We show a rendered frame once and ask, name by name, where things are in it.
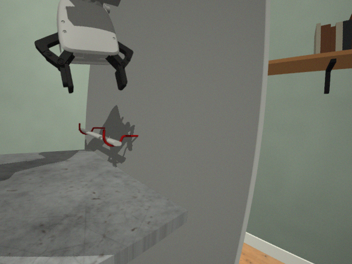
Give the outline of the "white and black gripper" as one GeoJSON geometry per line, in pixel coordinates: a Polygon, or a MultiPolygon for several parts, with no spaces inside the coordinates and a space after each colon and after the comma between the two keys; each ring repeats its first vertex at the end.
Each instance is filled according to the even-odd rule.
{"type": "Polygon", "coordinates": [[[121,44],[111,18],[99,1],[60,0],[57,10],[57,33],[36,40],[36,49],[61,72],[63,87],[73,92],[70,64],[112,65],[118,90],[126,87],[126,65],[133,50],[121,44]],[[49,48],[59,44],[60,56],[49,48]],[[122,59],[118,54],[124,54],[122,59]]]}

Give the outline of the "grey wall panel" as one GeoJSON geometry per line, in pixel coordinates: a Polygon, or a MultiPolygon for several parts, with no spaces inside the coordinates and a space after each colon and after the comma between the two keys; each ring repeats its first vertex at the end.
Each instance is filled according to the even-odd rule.
{"type": "MultiPolygon", "coordinates": [[[[104,3],[105,4],[105,3],[104,3]]],[[[188,210],[187,222],[127,264],[239,264],[266,106],[270,0],[121,0],[109,16],[133,50],[118,90],[90,65],[90,149],[188,210]]]]}

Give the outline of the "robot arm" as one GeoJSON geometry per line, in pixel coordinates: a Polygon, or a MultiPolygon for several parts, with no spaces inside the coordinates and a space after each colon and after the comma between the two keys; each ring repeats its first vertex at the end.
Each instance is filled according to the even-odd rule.
{"type": "Polygon", "coordinates": [[[104,3],[118,7],[121,0],[91,0],[91,2],[95,1],[99,1],[99,3],[102,4],[103,8],[105,8],[107,12],[110,13],[110,7],[106,6],[104,3]]]}

